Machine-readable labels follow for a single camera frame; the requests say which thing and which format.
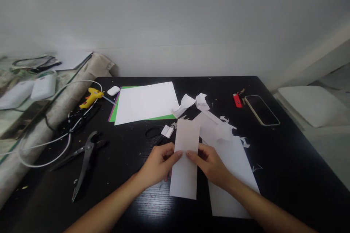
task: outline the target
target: phone case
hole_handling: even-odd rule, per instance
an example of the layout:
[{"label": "phone case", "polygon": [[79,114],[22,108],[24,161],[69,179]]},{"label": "phone case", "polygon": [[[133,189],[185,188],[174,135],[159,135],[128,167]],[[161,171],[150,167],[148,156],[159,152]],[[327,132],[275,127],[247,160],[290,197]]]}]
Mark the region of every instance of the phone case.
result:
[{"label": "phone case", "polygon": [[266,125],[264,124],[261,119],[259,118],[258,114],[255,112],[254,108],[252,107],[252,105],[249,103],[248,99],[246,99],[247,97],[249,96],[245,96],[244,99],[245,99],[245,102],[247,103],[247,105],[249,106],[249,108],[251,109],[251,111],[253,112],[253,114],[255,115],[255,117],[258,119],[259,123],[263,126],[278,126],[281,124],[281,122],[279,121],[279,119],[275,116],[275,114],[272,112],[272,110],[268,107],[268,105],[265,103],[265,101],[260,97],[260,99],[264,102],[264,104],[266,105],[266,107],[271,111],[271,113],[273,114],[273,116],[277,119],[278,121],[278,124],[272,124],[272,125]]}]

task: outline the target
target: white power bank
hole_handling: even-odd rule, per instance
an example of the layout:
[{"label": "white power bank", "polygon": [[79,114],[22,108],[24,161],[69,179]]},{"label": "white power bank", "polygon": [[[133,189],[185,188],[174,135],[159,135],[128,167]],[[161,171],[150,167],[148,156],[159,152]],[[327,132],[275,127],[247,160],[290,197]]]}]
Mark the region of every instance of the white power bank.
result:
[{"label": "white power bank", "polygon": [[0,98],[0,110],[19,107],[30,96],[35,81],[23,81]]},{"label": "white power bank", "polygon": [[34,101],[53,96],[56,89],[56,73],[45,75],[35,80],[31,99]]}]

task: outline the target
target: scissors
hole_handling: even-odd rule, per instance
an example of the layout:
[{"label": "scissors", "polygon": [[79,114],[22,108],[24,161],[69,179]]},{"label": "scissors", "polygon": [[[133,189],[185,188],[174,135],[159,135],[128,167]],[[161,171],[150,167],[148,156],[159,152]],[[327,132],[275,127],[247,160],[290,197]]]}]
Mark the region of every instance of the scissors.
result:
[{"label": "scissors", "polygon": [[[186,115],[180,117],[179,119],[184,119],[186,117]],[[177,128],[178,123],[177,121],[175,121],[173,124],[170,125],[170,127],[173,127],[174,130]],[[162,129],[160,129],[159,127],[151,127],[150,129],[148,129],[145,133],[146,138],[150,139],[153,138],[155,136],[161,135],[160,138],[157,140],[157,142],[155,143],[156,146],[159,146],[160,144],[164,144],[166,142],[169,141],[169,139],[165,136],[162,135]]]},{"label": "scissors", "polygon": [[81,167],[81,171],[80,171],[80,176],[78,179],[78,183],[77,186],[74,188],[73,191],[73,197],[72,197],[72,202],[74,202],[75,198],[77,197],[77,194],[79,192],[80,186],[84,180],[85,177],[85,173],[86,171],[91,168],[90,165],[90,158],[92,153],[103,147],[106,144],[105,140],[100,140],[98,142],[93,142],[93,140],[97,139],[97,137],[100,135],[99,132],[94,131],[92,132],[89,137],[87,138],[88,140],[86,141],[85,146],[79,148],[78,150],[74,151],[72,154],[68,155],[67,157],[65,157],[61,162],[57,163],[56,165],[54,165],[49,171],[53,171],[56,170],[64,165],[66,165],[68,162],[70,162],[71,160],[73,160],[76,156],[78,156],[79,154],[81,154],[82,152],[84,152],[84,159],[83,159],[83,165]]}]

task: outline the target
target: right hand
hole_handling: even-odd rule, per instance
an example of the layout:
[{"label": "right hand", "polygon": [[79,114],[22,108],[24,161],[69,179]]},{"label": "right hand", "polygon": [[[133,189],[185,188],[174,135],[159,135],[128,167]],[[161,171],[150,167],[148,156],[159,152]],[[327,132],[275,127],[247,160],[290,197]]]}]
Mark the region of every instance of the right hand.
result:
[{"label": "right hand", "polygon": [[198,155],[187,151],[186,156],[204,172],[207,178],[215,185],[225,188],[232,174],[221,161],[215,148],[199,143]]}]

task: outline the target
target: smartphone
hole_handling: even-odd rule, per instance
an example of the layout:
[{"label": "smartphone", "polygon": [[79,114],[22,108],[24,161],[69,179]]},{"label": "smartphone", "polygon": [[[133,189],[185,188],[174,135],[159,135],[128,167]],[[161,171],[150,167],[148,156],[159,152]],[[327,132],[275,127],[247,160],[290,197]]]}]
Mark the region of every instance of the smartphone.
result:
[{"label": "smartphone", "polygon": [[278,126],[280,124],[280,121],[260,96],[251,95],[244,99],[260,124],[263,126]]}]

